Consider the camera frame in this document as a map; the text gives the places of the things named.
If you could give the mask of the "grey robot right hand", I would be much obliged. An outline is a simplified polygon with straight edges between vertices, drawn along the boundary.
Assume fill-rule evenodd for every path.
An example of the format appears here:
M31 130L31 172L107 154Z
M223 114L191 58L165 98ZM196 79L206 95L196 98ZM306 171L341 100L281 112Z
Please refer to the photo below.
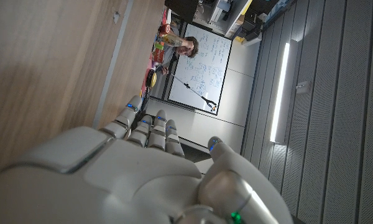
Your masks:
M101 129L70 129L0 171L0 223L291 223L277 189L220 138L205 173L164 111L134 96Z

